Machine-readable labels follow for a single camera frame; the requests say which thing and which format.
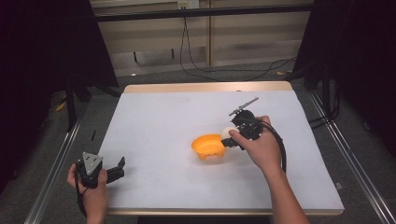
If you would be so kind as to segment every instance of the wrist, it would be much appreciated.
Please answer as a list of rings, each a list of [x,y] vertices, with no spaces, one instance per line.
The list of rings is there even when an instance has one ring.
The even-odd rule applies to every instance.
[[[261,168],[261,170],[267,182],[286,176],[285,172],[280,166],[265,167]]]
[[[102,216],[87,216],[87,224],[104,224],[105,217]]]

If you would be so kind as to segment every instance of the wooden table edge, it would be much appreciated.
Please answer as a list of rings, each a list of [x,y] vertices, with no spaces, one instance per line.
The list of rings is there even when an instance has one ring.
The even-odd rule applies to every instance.
[[[344,209],[308,209],[304,210],[307,216],[339,216]],[[271,216],[270,209],[256,210],[219,210],[219,209],[109,209],[109,215],[116,216]]]
[[[129,85],[124,93],[188,91],[292,91],[287,81],[206,82]]]

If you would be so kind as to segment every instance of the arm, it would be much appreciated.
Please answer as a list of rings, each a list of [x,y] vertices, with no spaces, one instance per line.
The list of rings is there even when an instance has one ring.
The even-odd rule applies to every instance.
[[[73,164],[70,167],[67,183],[73,188],[76,187],[75,184],[75,171],[76,165]],[[84,207],[87,212],[87,224],[103,224],[105,223],[105,217],[108,207],[108,196],[107,196],[107,171],[102,169],[98,176],[98,187],[96,189],[88,189],[84,192],[86,188],[78,182],[78,187],[80,193],[83,193]]]
[[[267,116],[259,119],[270,123]],[[229,134],[246,149],[249,157],[262,170],[271,191],[275,224],[309,223],[280,166],[281,155],[275,137],[265,129],[255,141],[247,140],[236,131],[230,131]]]

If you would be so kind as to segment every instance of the person's left hand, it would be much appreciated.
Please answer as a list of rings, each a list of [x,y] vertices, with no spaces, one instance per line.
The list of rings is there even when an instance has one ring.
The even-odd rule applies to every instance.
[[[69,169],[67,175],[67,183],[73,188],[76,188],[75,180],[76,165],[73,164]],[[78,181],[78,188],[80,193],[83,193],[83,201],[85,211],[87,212],[87,223],[105,223],[105,216],[108,207],[107,196],[107,171],[102,169],[98,176],[98,187],[96,189],[87,189]]]

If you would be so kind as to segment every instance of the metal bar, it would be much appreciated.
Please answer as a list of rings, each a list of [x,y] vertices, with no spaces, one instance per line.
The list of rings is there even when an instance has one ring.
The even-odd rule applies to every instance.
[[[64,139],[64,143],[62,144],[61,149],[59,150],[58,156],[56,157],[55,162],[53,163],[52,168],[49,171],[47,180],[44,183],[43,188],[41,189],[37,198],[35,199],[35,203],[30,209],[29,214],[24,221],[24,224],[40,223],[40,220],[44,215],[44,211],[47,208],[47,204],[50,201],[50,196],[53,192],[56,181],[59,178],[61,169],[64,166],[64,161],[78,133],[78,129],[81,124],[81,118],[84,117],[87,108],[88,108],[88,103],[84,103],[82,105],[81,110],[78,113],[78,119],[76,121],[76,124],[74,125],[71,132],[67,133],[66,138]]]
[[[315,107],[317,108],[321,116],[325,116],[325,111],[323,109],[323,103],[320,101],[319,96],[315,92],[310,92],[311,100],[313,101]],[[365,173],[363,167],[356,158],[351,147],[347,143],[345,137],[341,134],[337,125],[333,120],[330,120],[326,124],[332,138],[334,139],[338,149],[340,149],[341,154],[343,154],[346,163],[351,169],[352,173],[356,177],[358,183],[361,185],[363,192],[366,194],[367,199],[371,203],[372,207],[376,211],[379,219],[384,224],[394,224],[396,219],[390,212],[390,209],[379,193],[378,189],[375,187],[374,183],[371,181],[370,177]]]
[[[151,12],[101,14],[93,17],[73,17],[62,19],[63,21],[139,21],[153,19],[170,19],[186,17],[226,16],[243,14],[281,13],[311,11],[313,4],[277,5],[268,7],[219,7],[219,8],[196,8],[186,10],[165,10]]]

